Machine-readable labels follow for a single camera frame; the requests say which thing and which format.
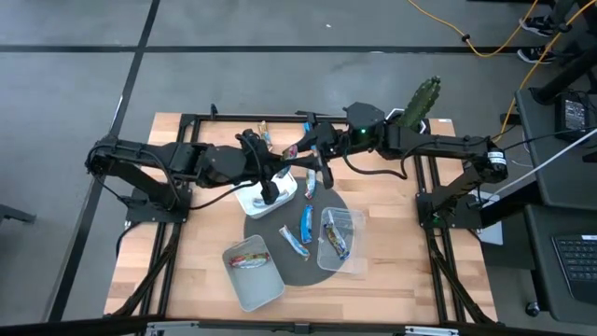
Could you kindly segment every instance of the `gray circular mat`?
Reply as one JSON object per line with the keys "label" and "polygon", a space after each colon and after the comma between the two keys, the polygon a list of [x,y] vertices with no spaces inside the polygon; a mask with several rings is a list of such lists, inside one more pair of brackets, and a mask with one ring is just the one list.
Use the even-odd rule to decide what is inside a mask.
{"label": "gray circular mat", "polygon": [[[307,200],[305,178],[295,177],[295,179],[298,189],[294,199],[260,219],[252,219],[247,216],[244,220],[244,237],[247,238],[254,234],[263,237],[285,284],[309,286],[320,283],[334,274],[334,272],[322,270],[317,265],[317,239],[321,226],[321,212],[327,207],[346,209],[346,204],[336,191],[325,189],[324,185],[319,182],[317,182],[315,196],[311,200]],[[309,260],[305,261],[278,230],[286,225],[300,242],[300,219],[307,204],[313,206],[313,213],[312,241],[303,244],[311,255]]]}

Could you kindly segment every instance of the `wooden tabletop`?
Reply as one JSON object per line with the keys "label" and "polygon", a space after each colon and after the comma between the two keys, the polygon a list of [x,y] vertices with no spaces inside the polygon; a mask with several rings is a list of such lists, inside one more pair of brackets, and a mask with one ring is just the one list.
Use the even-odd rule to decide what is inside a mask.
{"label": "wooden tabletop", "polygon": [[[181,114],[157,113],[149,143],[173,142]],[[431,119],[432,133],[454,135],[449,119]],[[204,121],[199,141],[238,146],[234,134],[251,122]],[[269,123],[273,151],[281,152],[303,135],[300,123]],[[375,153],[351,156],[361,169],[398,169],[398,161],[386,161]],[[426,158],[423,165],[427,169]],[[456,160],[437,160],[443,185],[462,173]],[[311,321],[351,323],[437,323],[437,309],[423,230],[418,225],[414,195],[418,191],[412,159],[407,160],[408,180],[392,175],[359,175],[342,160],[331,161],[334,190],[351,209],[366,216],[368,271],[360,275],[336,273],[308,287],[286,286],[285,294],[252,313],[244,312],[222,262],[222,253],[243,240],[245,214],[234,195],[192,212],[183,226],[175,263],[167,316],[188,319]],[[293,175],[305,170],[293,167]],[[149,170],[156,178],[161,172]],[[431,178],[426,172],[428,189]],[[193,204],[212,200],[229,188],[194,186]],[[144,223],[122,241],[105,312],[117,310],[146,274],[156,233],[156,223]],[[489,317],[496,319],[479,242],[465,230],[451,230],[459,278],[471,297]],[[454,318],[450,287],[444,292],[449,316]],[[161,276],[156,282],[150,312],[156,312]]]}

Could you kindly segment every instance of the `candy wrapper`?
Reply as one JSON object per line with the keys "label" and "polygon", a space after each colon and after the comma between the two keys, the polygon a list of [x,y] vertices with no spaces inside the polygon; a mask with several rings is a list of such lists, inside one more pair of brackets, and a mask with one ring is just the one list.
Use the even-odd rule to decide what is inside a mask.
{"label": "candy wrapper", "polygon": [[[299,149],[297,148],[297,145],[292,145],[291,147],[288,147],[287,149],[285,149],[282,152],[282,161],[295,159],[298,154],[299,154]],[[282,178],[289,171],[290,171],[290,166],[287,166],[283,170],[281,170],[280,172],[278,172],[278,174],[276,174],[276,177]]]}
{"label": "candy wrapper", "polygon": [[290,230],[284,225],[280,229],[280,234],[286,239],[288,243],[295,249],[297,253],[299,253],[305,260],[309,259],[309,250],[305,248],[305,246],[301,245],[297,238],[290,233]]}
{"label": "candy wrapper", "polygon": [[311,221],[312,221],[312,214],[313,214],[313,206],[307,205],[305,210],[302,212],[302,217],[300,218],[300,240],[303,244],[307,244],[311,242]]}
{"label": "candy wrapper", "polygon": [[270,254],[268,252],[263,253],[247,253],[241,256],[231,258],[229,265],[235,268],[256,268],[265,265],[270,260]]}
{"label": "candy wrapper", "polygon": [[[276,199],[276,202],[274,202],[273,204],[276,204],[277,202],[283,201],[284,198],[286,198],[288,196],[289,196],[288,190],[284,190],[284,191],[280,192],[280,194],[278,195],[278,198]],[[255,208],[258,208],[258,209],[261,209],[261,208],[264,208],[264,207],[268,207],[268,206],[271,206],[273,204],[270,204],[270,205],[265,204],[265,201],[263,201],[263,198],[261,198],[261,197],[256,197],[256,198],[253,199],[253,206]]]}
{"label": "candy wrapper", "polygon": [[351,255],[351,252],[348,250],[346,242],[344,242],[340,232],[334,225],[334,220],[332,219],[331,214],[329,215],[329,222],[324,223],[323,225],[324,229],[326,229],[327,239],[329,239],[329,242],[334,246],[334,249],[336,249],[336,253],[338,253],[340,260],[347,260]]}
{"label": "candy wrapper", "polygon": [[265,122],[265,120],[263,120],[257,125],[257,128],[259,129],[259,135],[261,135],[261,139],[265,140],[265,143],[268,146],[268,150],[271,150],[273,145],[271,144],[270,131],[268,131],[268,124]]}
{"label": "candy wrapper", "polygon": [[[305,129],[305,133],[311,130],[311,125],[309,122],[305,122],[303,124]],[[317,155],[317,147],[315,145],[311,146],[311,150],[313,155]],[[307,169],[307,189],[305,190],[305,197],[307,200],[313,198],[315,194],[315,185],[317,185],[317,173],[313,169]]]}

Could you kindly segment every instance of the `gray floor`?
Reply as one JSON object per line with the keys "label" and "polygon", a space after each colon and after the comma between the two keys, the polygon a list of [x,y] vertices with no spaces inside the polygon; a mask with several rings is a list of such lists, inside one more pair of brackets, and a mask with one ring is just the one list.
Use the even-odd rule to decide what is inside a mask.
{"label": "gray floor", "polygon": [[[528,8],[465,0],[417,2],[456,23],[481,46],[504,41]],[[0,44],[135,45],[150,3],[4,0]],[[579,32],[582,29],[575,29],[564,42]],[[521,33],[513,44],[545,41]],[[162,0],[149,45],[461,42],[449,28],[405,1]],[[44,316],[90,184],[83,167],[85,154],[112,122],[131,61],[129,53],[0,53],[0,110],[6,116],[0,122],[0,203],[38,217],[33,226],[6,221],[0,228],[0,325],[33,323]],[[494,134],[499,131],[498,115],[506,112],[529,68],[514,55],[484,60],[468,54],[147,54],[121,137],[145,141],[156,111],[203,112],[210,103],[221,113],[290,114],[305,109],[340,114],[340,108],[353,101],[389,110],[403,106],[433,75],[441,76],[442,91],[432,117],[453,119],[459,135]],[[542,66],[531,83],[544,83],[559,71],[557,65]],[[520,139],[517,129],[500,145]],[[510,152],[509,158],[530,164],[523,148]],[[510,165],[513,177],[527,170]],[[108,184],[119,192],[130,190],[115,180],[108,179]],[[65,318],[101,315],[124,213],[110,195],[102,195]],[[549,315],[527,317],[522,305],[534,297],[528,272],[490,267],[489,273],[498,316],[507,325],[597,333],[595,327],[558,323]]]}

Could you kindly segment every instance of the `plastic container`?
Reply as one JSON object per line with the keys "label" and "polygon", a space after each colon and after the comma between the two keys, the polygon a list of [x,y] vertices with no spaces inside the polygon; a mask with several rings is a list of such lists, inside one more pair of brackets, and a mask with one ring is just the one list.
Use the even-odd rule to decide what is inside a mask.
{"label": "plastic container", "polygon": [[270,259],[263,266],[253,269],[234,268],[229,265],[229,261],[233,257],[245,253],[263,252],[270,253],[263,238],[260,235],[252,235],[227,249],[222,255],[230,282],[234,287],[236,296],[239,298],[241,308],[246,312],[253,312],[284,293],[284,281],[282,281],[282,276],[278,273],[273,259]]}
{"label": "plastic container", "polygon": [[[324,223],[329,222],[330,215],[351,253],[347,260],[340,260],[336,249],[327,238]],[[365,215],[362,211],[334,207],[325,208],[321,213],[318,242],[317,265],[320,268],[328,271],[352,274],[367,271]]]}
{"label": "plastic container", "polygon": [[268,213],[295,198],[295,193],[297,193],[297,181],[295,181],[295,178],[292,177],[290,173],[286,174],[282,178],[274,177],[271,181],[278,186],[278,190],[280,191],[280,196],[278,196],[278,199],[272,205],[266,205],[264,207],[253,206],[253,200],[255,198],[261,198],[262,187],[259,183],[253,187],[242,188],[234,191],[234,195],[236,195],[236,198],[239,200],[241,207],[250,218],[259,219],[264,217]]}

